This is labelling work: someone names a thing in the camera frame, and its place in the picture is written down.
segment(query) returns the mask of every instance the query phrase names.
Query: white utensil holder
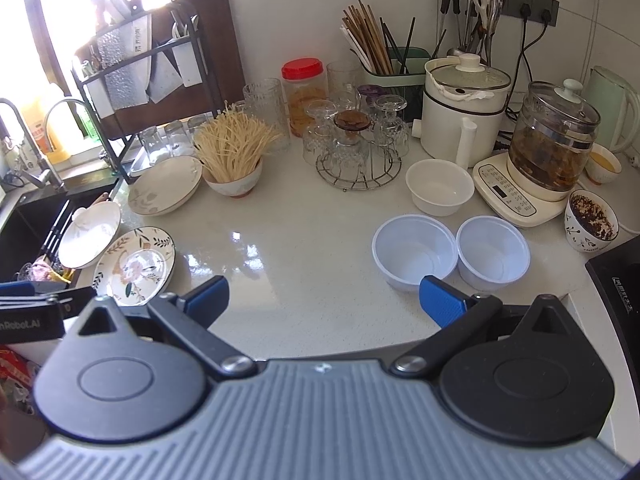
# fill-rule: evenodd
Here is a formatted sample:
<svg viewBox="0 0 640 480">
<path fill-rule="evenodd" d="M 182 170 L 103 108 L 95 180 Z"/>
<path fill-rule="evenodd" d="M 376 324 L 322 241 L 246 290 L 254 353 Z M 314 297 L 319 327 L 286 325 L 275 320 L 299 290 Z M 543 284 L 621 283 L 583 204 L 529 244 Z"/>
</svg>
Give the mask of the white utensil holder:
<svg viewBox="0 0 640 480">
<path fill-rule="evenodd" d="M 103 80 L 96 79 L 95 81 L 91 81 L 87 84 L 86 88 L 94 104 L 95 111 L 98 112 L 101 118 L 114 114 L 111 100 L 109 99 L 109 94 L 107 93 Z"/>
<path fill-rule="evenodd" d="M 191 43 L 183 43 L 174 46 L 172 50 L 174 51 L 175 62 L 178 64 L 178 70 L 180 71 L 183 84 L 185 86 L 193 86 L 202 83 L 193 45 Z"/>
</svg>

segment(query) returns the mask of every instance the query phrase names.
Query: black metal rack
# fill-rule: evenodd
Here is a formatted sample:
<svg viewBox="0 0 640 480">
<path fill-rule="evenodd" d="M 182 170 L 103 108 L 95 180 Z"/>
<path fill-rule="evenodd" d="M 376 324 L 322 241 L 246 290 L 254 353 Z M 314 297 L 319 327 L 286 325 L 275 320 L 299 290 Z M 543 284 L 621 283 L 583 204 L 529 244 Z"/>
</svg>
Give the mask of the black metal rack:
<svg viewBox="0 0 640 480">
<path fill-rule="evenodd" d="M 182 4 L 179 4 L 178 2 L 170 2 L 166 4 L 165 7 L 171 11 L 172 15 L 174 15 L 174 13 L 177 13 L 180 19 L 183 20 L 183 22 L 187 27 L 187 32 L 188 32 L 187 36 L 180 38 L 179 40 L 170 40 L 167 43 L 162 45 L 153 46 L 152 44 L 152 48 L 150 50 L 147 50 L 146 52 L 141 52 L 140 54 L 130 57 L 129 59 L 125 59 L 123 61 L 115 63 L 101 70 L 100 72 L 95 73 L 82 80 L 78 77 L 78 74 L 76 73 L 75 70 L 71 71 L 72 76 L 74 78 L 74 82 L 78 87 L 78 91 L 80 92 L 80 95 L 82 97 L 82 100 L 84 101 L 84 104 L 86 105 L 89 116 L 92 122 L 94 123 L 98 136 L 100 137 L 100 142 L 102 143 L 102 146 L 106 150 L 107 155 L 111 161 L 111 165 L 120 174 L 120 176 L 123 177 L 123 179 L 126 181 L 127 184 L 132 184 L 133 182 L 136 181 L 136 178 L 130 176 L 129 173 L 127 173 L 127 171 L 124 169 L 122 165 L 122 161 L 124 160 L 124 157 L 126 156 L 127 152 L 129 151 L 129 148 L 131 147 L 133 141 L 136 139 L 138 134 L 132 134 L 128 136 L 124 135 L 122 137 L 123 139 L 125 139 L 124 149 L 122 150 L 120 155 L 116 155 L 113 149 L 113 146 L 110 143 L 110 140 L 108 139 L 107 135 L 104 132 L 104 127 L 102 125 L 102 121 L 100 120 L 100 116 L 98 115 L 93 103 L 91 102 L 91 99 L 89 99 L 87 95 L 87 92 L 85 89 L 85 86 L 87 84 L 97 79 L 104 80 L 104 77 L 107 76 L 108 74 L 116 72 L 116 70 L 124 68 L 141 59 L 154 56 L 166 50 L 171 50 L 172 48 L 179 46 L 181 44 L 191 43 L 191 47 L 193 48 L 193 53 L 196 59 L 196 64 L 198 66 L 198 71 L 200 72 L 200 78 L 202 80 L 201 84 L 204 85 L 204 92 L 210 107 L 210 111 L 215 116 L 217 114 L 217 110 L 222 110 L 224 108 L 222 95 L 220 93 L 220 87 L 218 85 L 218 80 L 216 78 L 216 75 L 213 72 L 213 67 L 210 66 L 210 72 L 211 72 L 210 75 L 207 75 L 207 70 L 205 69 L 204 60 L 202 58 L 202 53 L 200 51 L 200 46 L 198 44 L 198 39 L 200 38 L 201 35 L 193 26 L 193 23 L 190 17 L 185 14 L 185 6 Z M 128 17 L 126 20 L 120 23 L 117 23 L 116 25 L 111 25 L 107 28 L 104 28 L 103 30 L 98 31 L 95 37 L 98 38 L 99 36 L 103 36 L 113 30 L 116 30 L 125 25 L 128 25 L 129 23 L 132 23 L 133 21 L 143 18 L 144 16 L 147 16 L 156 11 L 157 9 L 145 10 L 143 12 L 134 14 Z M 213 85 L 211 84 L 210 79 L 213 79 L 214 81 Z"/>
</svg>

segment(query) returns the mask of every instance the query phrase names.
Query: plate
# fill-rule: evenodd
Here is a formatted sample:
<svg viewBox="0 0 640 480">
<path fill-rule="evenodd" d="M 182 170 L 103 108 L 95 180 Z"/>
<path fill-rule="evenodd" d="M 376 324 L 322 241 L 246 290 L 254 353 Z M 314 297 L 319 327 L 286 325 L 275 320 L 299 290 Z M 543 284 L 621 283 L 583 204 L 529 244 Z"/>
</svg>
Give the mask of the plate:
<svg viewBox="0 0 640 480">
<path fill-rule="evenodd" d="M 95 266 L 93 288 L 119 306 L 137 306 L 162 292 L 171 278 L 175 245 L 158 227 L 133 229 L 114 241 Z"/>
<path fill-rule="evenodd" d="M 174 156 L 152 166 L 129 188 L 129 208 L 140 216 L 160 216 L 195 193 L 202 164 L 192 156 Z"/>
<path fill-rule="evenodd" d="M 60 263 L 67 269 L 94 265 L 116 237 L 121 216 L 114 202 L 98 202 L 82 211 L 60 240 Z"/>
</svg>

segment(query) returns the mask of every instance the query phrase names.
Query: cutting board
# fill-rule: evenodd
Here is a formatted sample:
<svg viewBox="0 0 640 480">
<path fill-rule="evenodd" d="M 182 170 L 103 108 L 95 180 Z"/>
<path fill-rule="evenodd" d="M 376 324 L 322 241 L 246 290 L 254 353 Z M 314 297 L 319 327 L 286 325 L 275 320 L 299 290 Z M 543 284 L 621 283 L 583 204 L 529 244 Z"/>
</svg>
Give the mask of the cutting board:
<svg viewBox="0 0 640 480">
<path fill-rule="evenodd" d="M 207 83 L 211 88 L 216 108 L 223 108 L 224 102 L 242 100 L 245 85 L 242 63 L 238 52 L 238 41 L 229 0 L 177 0 L 190 14 L 200 16 L 198 27 L 201 33 L 202 50 L 209 68 Z M 157 44 L 171 39 L 174 19 L 166 7 L 152 13 L 152 36 Z M 81 47 L 76 55 L 82 61 L 89 59 L 88 44 Z M 155 104 L 147 104 L 117 110 L 110 117 L 102 119 L 103 129 L 110 139 L 135 134 L 150 126 L 169 123 L 176 119 L 201 114 L 211 110 L 203 84 L 188 88 L 180 86 L 165 99 Z"/>
</svg>

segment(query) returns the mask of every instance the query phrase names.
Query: black appliance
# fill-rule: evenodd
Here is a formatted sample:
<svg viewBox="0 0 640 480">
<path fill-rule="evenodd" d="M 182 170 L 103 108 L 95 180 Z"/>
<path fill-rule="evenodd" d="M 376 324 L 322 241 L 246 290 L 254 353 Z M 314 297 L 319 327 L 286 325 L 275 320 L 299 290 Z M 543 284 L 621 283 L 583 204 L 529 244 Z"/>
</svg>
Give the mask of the black appliance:
<svg viewBox="0 0 640 480">
<path fill-rule="evenodd" d="M 625 354 L 640 406 L 640 237 L 585 264 Z"/>
<path fill-rule="evenodd" d="M 224 293 L 223 278 L 213 285 Z M 401 355 L 256 362 L 165 294 L 134 316 L 95 298 L 34 386 L 56 433 L 2 480 L 614 480 L 596 440 L 612 379 L 558 298 L 467 297 Z M 207 285 L 189 303 L 207 303 Z"/>
</svg>

